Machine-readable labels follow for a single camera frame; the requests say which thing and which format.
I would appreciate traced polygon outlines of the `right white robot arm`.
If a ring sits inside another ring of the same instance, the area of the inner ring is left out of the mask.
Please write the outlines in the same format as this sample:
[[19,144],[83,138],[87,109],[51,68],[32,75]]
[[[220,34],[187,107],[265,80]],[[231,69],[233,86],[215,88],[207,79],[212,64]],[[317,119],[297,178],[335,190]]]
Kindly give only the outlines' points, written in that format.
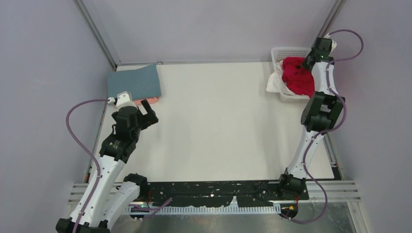
[[279,177],[277,196],[284,200],[294,200],[306,190],[309,165],[317,146],[326,132],[335,127],[343,110],[343,100],[336,96],[332,44],[332,39],[316,38],[303,61],[304,70],[314,78],[315,92],[301,115],[304,129],[296,153]]

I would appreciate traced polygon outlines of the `red t shirt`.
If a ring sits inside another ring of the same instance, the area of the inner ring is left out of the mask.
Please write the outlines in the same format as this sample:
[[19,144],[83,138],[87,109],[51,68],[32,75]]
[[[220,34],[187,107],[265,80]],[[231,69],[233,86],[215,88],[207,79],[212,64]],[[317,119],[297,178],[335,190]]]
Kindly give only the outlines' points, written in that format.
[[304,60],[303,57],[286,57],[282,62],[282,81],[294,94],[311,98],[315,92],[314,78],[302,66]]

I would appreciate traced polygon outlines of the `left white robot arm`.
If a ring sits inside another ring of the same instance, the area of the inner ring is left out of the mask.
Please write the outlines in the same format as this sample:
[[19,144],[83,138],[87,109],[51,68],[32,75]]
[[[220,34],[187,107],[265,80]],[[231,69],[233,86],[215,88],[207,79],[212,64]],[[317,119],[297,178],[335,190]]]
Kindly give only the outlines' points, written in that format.
[[109,197],[116,178],[136,149],[140,132],[158,123],[147,99],[140,102],[145,114],[134,101],[117,98],[115,103],[111,133],[102,142],[99,157],[91,155],[96,172],[69,217],[58,220],[55,229],[59,233],[109,233],[133,200],[143,201],[149,195],[147,179],[129,174],[115,195]]

